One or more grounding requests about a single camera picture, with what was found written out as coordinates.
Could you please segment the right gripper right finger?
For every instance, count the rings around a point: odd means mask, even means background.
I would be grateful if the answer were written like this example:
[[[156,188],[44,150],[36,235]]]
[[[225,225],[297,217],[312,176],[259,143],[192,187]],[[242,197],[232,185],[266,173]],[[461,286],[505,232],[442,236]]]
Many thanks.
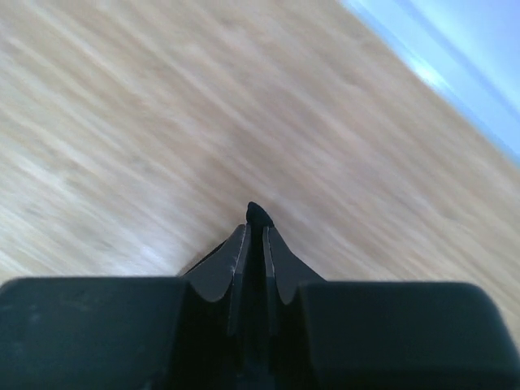
[[[291,251],[275,227],[263,229],[262,249],[268,328],[270,334],[276,336],[280,331],[283,307],[292,302],[299,286],[325,283],[326,280]]]

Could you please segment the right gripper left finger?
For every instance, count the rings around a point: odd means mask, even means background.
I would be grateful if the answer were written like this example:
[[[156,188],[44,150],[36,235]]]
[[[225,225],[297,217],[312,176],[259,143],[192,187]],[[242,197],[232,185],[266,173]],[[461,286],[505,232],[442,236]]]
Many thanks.
[[[248,254],[249,226],[239,224],[223,243],[181,276],[204,301],[223,305],[219,313],[228,336],[236,334],[242,273]]]

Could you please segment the black t shirt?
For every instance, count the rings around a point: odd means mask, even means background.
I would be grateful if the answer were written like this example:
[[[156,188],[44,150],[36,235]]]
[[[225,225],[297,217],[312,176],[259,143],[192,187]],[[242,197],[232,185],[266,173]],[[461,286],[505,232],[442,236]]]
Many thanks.
[[[262,249],[262,232],[272,227],[269,214],[257,203],[247,206],[249,254],[242,273],[240,307],[234,336],[228,336],[219,310],[222,304],[205,308],[207,329],[211,335],[203,339],[200,354],[207,369],[197,375],[202,389],[266,389],[272,388],[270,373],[270,338],[267,318],[267,293]]]

